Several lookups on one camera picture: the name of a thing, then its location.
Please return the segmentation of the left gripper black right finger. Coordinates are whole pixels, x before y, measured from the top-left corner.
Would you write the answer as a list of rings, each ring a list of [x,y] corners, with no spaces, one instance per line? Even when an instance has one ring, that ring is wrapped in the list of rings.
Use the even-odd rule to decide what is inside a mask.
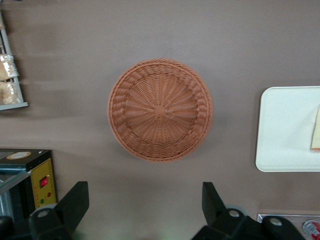
[[[202,183],[202,212],[206,225],[194,240],[303,240],[287,219],[275,215],[257,222],[235,208],[227,208],[211,182]]]

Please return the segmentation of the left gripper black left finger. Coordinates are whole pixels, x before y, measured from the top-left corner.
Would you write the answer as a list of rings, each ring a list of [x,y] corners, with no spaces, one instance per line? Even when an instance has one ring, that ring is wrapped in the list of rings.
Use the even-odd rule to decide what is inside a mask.
[[[73,240],[73,234],[89,209],[89,205],[88,183],[79,181],[53,208],[39,208],[17,223],[14,223],[9,216],[2,216],[0,238],[2,240]]]

